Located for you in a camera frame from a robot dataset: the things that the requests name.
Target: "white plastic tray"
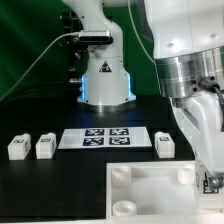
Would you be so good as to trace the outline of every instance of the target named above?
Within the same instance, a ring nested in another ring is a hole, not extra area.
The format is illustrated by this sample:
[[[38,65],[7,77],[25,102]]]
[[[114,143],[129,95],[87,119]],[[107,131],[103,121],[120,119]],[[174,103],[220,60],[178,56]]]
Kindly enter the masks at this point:
[[[182,185],[177,173],[187,162],[119,163],[107,165],[107,220],[117,223],[223,224],[224,214],[201,211],[194,198],[194,185]],[[131,167],[131,184],[112,184],[114,167]],[[112,207],[119,201],[137,205],[137,215],[114,216]]]

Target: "black tabletop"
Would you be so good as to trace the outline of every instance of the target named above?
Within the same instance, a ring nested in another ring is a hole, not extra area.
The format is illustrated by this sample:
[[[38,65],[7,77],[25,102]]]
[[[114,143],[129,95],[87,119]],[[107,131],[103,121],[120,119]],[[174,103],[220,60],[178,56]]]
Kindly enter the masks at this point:
[[[52,160],[35,157],[42,134],[55,133],[59,144],[64,129],[142,126],[153,147],[56,150]],[[15,99],[1,108],[0,127],[0,222],[104,219],[106,164],[161,161],[154,149],[157,131],[176,143],[174,160],[194,158],[161,96],[138,96],[135,107],[105,114],[80,109],[66,97]],[[31,135],[31,152],[26,160],[9,161],[7,145],[24,133]]]

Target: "green wall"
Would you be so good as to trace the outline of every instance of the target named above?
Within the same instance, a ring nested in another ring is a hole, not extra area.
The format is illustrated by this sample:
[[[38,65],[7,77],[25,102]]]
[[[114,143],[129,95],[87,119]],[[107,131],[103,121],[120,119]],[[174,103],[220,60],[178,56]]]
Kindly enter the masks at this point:
[[[59,15],[69,9],[61,0],[1,0],[0,2],[0,96],[26,71],[56,37],[63,34]],[[133,33],[127,8],[105,9],[106,16],[124,32],[124,63],[131,73],[134,93],[158,94],[155,69]],[[137,9],[135,23],[141,33]],[[142,38],[152,55],[153,44]],[[85,63],[81,72],[85,72]],[[18,88],[67,80],[67,54],[58,44],[41,59]]]

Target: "silver metal ring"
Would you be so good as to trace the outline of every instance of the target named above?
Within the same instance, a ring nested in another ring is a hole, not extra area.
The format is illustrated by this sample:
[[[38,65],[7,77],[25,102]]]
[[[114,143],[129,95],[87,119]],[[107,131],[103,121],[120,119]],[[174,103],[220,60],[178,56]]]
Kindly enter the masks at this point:
[[[127,103],[123,103],[120,105],[108,105],[108,106],[100,106],[100,105],[91,105],[84,102],[78,102],[78,105],[82,109],[86,109],[89,111],[97,112],[97,113],[113,113],[120,112],[126,109],[130,109],[135,107],[136,101],[128,101]]]
[[[161,94],[165,97],[189,97],[200,90],[203,77],[213,77],[224,89],[224,46],[173,58],[156,59]]]

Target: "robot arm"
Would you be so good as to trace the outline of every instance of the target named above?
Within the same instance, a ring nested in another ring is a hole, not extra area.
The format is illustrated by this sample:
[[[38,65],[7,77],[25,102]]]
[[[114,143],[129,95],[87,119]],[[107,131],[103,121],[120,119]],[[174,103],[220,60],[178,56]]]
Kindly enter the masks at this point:
[[[86,91],[79,101],[99,107],[135,99],[122,63],[122,31],[105,18],[102,10],[103,6],[127,6],[128,0],[63,2],[78,15],[86,31],[110,31],[114,39],[107,47],[89,48],[90,66],[84,76]],[[154,36],[161,94],[171,99],[180,129],[210,175],[223,176],[222,111],[216,94],[204,91],[200,83],[211,79],[224,88],[224,2],[166,0],[162,5],[158,0],[144,0],[144,3]],[[112,70],[107,76],[100,72],[105,62]]]

